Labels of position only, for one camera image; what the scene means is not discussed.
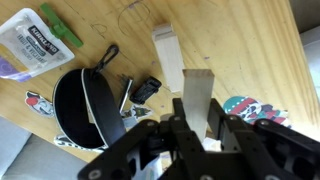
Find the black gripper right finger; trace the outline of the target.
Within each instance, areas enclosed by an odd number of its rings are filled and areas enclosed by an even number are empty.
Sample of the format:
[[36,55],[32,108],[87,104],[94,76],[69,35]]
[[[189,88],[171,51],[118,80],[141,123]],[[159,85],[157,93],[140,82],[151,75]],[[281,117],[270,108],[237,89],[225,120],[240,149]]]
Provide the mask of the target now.
[[211,167],[256,167],[257,137],[239,116],[226,114],[212,99],[208,123],[222,147],[221,152],[209,153]]

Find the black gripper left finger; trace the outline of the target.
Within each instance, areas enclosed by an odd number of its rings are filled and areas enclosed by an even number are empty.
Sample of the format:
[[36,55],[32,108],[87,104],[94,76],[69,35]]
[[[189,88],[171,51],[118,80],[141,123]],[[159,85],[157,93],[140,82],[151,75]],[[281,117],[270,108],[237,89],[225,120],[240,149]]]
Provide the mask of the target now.
[[206,167],[201,163],[205,152],[200,141],[186,122],[183,103],[174,98],[173,115],[169,118],[171,131],[170,153],[172,164],[168,168],[169,180],[207,180]]

